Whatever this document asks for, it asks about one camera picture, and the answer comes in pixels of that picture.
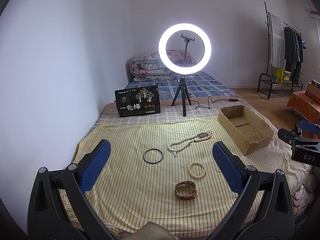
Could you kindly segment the black clothes rack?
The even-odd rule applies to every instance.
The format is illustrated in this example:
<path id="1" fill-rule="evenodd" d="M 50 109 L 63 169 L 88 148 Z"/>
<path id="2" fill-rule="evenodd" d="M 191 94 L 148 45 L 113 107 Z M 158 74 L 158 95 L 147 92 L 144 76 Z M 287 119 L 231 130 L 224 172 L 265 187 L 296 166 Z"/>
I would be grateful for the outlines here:
<path id="1" fill-rule="evenodd" d="M 267 66 L 259 76 L 257 93 L 269 100 L 273 96 L 287 96 L 295 89 L 303 89 L 301 76 L 306 45 L 302 33 L 269 12 L 267 5 L 264 6 L 268 34 Z"/>

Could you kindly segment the dark blue bangle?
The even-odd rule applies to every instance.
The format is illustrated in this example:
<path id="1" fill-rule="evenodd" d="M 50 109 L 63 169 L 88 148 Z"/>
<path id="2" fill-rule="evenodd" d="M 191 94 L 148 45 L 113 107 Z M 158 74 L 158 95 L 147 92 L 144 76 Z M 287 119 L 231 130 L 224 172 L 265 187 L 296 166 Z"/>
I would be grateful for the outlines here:
<path id="1" fill-rule="evenodd" d="M 160 163 L 164 158 L 164 154 L 160 149 L 151 148 L 143 153 L 143 161 L 150 165 Z"/>

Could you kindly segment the yellow striped cloth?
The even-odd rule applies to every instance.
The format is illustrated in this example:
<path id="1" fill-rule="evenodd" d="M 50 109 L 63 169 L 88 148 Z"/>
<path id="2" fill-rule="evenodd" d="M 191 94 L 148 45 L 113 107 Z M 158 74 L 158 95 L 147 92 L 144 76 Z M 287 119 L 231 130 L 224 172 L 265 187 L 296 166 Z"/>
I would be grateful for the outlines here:
<path id="1" fill-rule="evenodd" d="M 78 163 L 102 139 L 111 143 L 111 156 L 86 197 L 116 235 L 133 233 L 149 221 L 179 238 L 209 235 L 237 198 L 217 172 L 212 156 L 217 141 L 259 171 L 282 169 L 291 192 L 307 176 L 307 166 L 293 161 L 290 146 L 277 137 L 243 155 L 215 116 L 136 126 L 102 124 L 80 142 L 74 161 Z M 143 161 L 143 153 L 151 148 L 163 152 L 160 163 Z M 176 197 L 175 185 L 185 180 L 196 184 L 195 199 Z"/>

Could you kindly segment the phone holder clamp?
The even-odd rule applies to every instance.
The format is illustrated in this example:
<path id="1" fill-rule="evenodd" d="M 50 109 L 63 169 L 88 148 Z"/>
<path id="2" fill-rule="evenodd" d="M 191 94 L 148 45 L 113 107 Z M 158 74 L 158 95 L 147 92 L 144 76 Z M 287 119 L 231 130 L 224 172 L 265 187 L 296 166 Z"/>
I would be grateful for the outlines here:
<path id="1" fill-rule="evenodd" d="M 184 39 L 185 43 L 190 43 L 191 41 L 195 41 L 196 40 L 196 38 L 187 37 L 187 36 L 183 35 L 183 33 L 181 33 L 181 38 Z"/>

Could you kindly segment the brown cardboard box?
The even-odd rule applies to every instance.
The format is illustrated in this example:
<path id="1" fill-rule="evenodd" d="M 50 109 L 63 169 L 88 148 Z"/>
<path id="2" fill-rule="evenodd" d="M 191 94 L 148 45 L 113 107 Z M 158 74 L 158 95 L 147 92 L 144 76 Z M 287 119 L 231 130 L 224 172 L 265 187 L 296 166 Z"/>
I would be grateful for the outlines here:
<path id="1" fill-rule="evenodd" d="M 244 105 L 221 108 L 217 120 L 243 155 L 266 146 L 274 136 L 272 128 Z"/>

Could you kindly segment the black tripod stand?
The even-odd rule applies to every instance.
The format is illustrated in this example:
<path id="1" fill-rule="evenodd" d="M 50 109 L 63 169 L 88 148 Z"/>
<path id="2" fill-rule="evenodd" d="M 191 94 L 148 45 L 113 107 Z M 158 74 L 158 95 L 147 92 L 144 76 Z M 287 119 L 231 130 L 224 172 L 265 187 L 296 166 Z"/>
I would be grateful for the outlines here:
<path id="1" fill-rule="evenodd" d="M 174 99 L 171 103 L 171 106 L 175 105 L 175 102 L 177 100 L 178 95 L 181 94 L 181 98 L 182 98 L 182 112 L 183 112 L 183 116 L 186 117 L 187 116 L 187 109 L 186 109 L 186 102 L 189 103 L 189 105 L 192 105 L 191 103 L 191 99 L 190 99 L 190 95 L 189 95 L 189 91 L 185 82 L 185 77 L 181 76 L 179 81 L 178 81 L 178 88 L 177 91 L 175 93 Z"/>

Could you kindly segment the yellow box on rack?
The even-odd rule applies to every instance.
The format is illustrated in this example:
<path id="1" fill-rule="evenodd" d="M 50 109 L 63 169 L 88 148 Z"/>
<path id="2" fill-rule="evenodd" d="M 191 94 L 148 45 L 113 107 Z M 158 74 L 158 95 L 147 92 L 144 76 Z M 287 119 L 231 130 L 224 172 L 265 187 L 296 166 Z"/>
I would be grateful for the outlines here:
<path id="1" fill-rule="evenodd" d="M 276 69 L 277 84 L 288 85 L 291 79 L 291 72 L 277 68 Z"/>

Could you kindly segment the orange patterned cloth box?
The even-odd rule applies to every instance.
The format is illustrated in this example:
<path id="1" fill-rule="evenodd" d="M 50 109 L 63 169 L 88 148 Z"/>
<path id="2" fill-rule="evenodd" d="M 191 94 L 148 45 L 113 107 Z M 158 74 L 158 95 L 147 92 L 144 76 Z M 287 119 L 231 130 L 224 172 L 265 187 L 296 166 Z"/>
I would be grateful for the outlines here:
<path id="1" fill-rule="evenodd" d="M 320 121 L 319 82 L 311 80 L 307 89 L 293 92 L 287 102 L 286 110 L 294 111 L 305 120 L 319 125 Z"/>

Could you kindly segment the dark hanging clothes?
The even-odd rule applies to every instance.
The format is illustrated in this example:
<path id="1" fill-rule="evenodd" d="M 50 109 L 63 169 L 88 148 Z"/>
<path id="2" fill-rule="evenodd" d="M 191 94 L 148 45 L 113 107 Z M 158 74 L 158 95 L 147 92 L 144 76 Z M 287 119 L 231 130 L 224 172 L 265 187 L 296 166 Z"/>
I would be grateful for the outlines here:
<path id="1" fill-rule="evenodd" d="M 285 70 L 291 73 L 290 81 L 299 85 L 304 62 L 303 43 L 300 33 L 291 27 L 285 27 Z"/>

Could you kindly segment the striped hanging towel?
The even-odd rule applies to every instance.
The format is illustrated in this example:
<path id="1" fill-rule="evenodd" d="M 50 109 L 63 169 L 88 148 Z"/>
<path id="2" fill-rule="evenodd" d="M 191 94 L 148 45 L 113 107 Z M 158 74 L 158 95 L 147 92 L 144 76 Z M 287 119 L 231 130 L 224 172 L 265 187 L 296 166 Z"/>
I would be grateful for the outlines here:
<path id="1" fill-rule="evenodd" d="M 285 23 L 268 12 L 269 66 L 285 69 Z"/>

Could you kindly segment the black snack bag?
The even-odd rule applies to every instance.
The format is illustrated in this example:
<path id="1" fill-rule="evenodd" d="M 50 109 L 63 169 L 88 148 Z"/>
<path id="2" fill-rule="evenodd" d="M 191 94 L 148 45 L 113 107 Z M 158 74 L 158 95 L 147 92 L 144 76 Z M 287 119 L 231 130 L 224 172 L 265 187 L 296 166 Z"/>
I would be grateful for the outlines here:
<path id="1" fill-rule="evenodd" d="M 161 112 L 157 85 L 115 90 L 114 94 L 116 108 L 121 118 Z"/>

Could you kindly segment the brown leather watch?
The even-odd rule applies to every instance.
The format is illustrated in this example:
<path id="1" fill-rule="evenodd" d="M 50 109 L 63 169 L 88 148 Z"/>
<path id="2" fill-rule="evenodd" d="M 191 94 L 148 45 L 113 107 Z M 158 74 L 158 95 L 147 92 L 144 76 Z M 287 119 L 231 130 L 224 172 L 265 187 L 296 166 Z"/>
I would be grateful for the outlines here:
<path id="1" fill-rule="evenodd" d="M 196 184 L 191 180 L 177 183 L 174 187 L 175 195 L 180 200 L 192 200 L 196 198 Z"/>

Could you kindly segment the folded floral quilt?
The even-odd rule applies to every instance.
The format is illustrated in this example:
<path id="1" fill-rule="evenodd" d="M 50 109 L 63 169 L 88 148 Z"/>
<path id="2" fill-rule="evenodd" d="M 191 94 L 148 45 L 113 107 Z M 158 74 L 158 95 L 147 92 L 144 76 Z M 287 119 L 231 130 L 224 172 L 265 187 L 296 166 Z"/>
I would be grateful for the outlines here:
<path id="1" fill-rule="evenodd" d="M 183 66 L 185 51 L 180 49 L 167 50 L 170 61 L 178 66 Z M 135 57 L 130 64 L 131 74 L 140 79 L 156 80 L 169 79 L 175 72 L 167 68 L 157 51 L 142 53 Z"/>

